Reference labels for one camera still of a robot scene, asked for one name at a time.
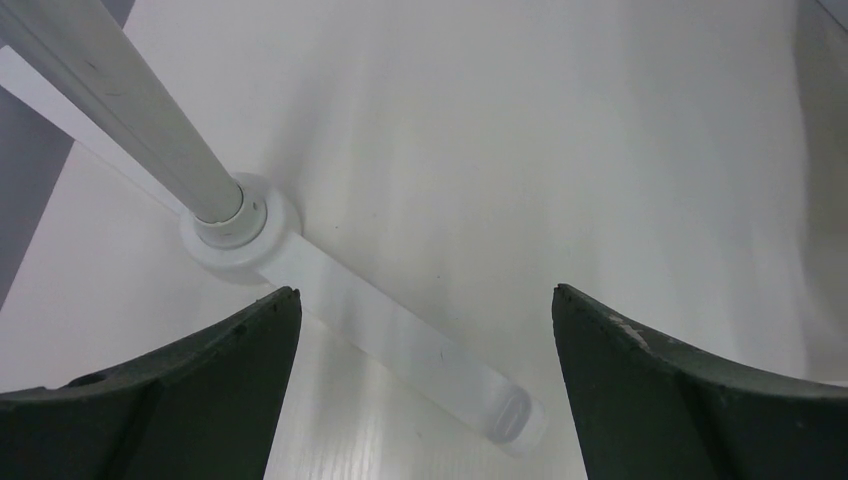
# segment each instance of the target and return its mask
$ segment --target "metal post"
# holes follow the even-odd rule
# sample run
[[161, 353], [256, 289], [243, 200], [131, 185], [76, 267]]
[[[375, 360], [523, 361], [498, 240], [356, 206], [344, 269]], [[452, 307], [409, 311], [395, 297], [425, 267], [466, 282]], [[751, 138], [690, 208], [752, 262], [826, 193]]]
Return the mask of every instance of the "metal post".
[[0, 0], [0, 36], [208, 224], [242, 191], [100, 0]]

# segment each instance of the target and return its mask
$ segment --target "gray wall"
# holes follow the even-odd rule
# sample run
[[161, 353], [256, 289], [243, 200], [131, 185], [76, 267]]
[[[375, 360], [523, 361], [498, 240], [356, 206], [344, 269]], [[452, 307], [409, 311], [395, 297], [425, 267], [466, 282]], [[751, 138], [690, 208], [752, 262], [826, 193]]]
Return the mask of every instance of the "gray wall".
[[[134, 1], [103, 3], [124, 25]], [[72, 145], [64, 132], [0, 88], [0, 307]]]

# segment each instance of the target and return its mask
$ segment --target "metal pole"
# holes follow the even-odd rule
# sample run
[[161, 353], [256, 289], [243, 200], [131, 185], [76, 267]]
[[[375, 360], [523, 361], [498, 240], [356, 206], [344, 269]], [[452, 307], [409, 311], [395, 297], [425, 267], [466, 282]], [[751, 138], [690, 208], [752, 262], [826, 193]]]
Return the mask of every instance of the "metal pole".
[[100, 0], [0, 0], [0, 36], [203, 222], [242, 191]]

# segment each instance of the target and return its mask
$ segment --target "white table surface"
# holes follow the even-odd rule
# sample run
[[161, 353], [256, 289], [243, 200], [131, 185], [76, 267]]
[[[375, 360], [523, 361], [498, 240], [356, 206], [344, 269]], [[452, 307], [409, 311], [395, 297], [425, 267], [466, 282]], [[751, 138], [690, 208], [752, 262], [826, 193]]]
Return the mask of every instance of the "white table surface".
[[[805, 375], [793, 3], [137, 0], [127, 34], [225, 166], [282, 185], [308, 239], [550, 418], [510, 458], [305, 316], [266, 477], [585, 477], [558, 282]], [[62, 385], [270, 288], [205, 273], [176, 217], [77, 145], [0, 311], [0, 390]]]

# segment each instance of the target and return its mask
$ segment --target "black object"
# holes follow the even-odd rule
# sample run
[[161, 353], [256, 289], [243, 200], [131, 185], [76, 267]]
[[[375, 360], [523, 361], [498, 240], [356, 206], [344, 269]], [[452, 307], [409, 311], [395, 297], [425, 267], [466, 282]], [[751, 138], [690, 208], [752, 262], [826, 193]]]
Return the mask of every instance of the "black object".
[[66, 387], [0, 395], [0, 479], [261, 479], [300, 315], [283, 288]]
[[725, 360], [567, 285], [553, 318], [590, 479], [848, 479], [848, 389]]

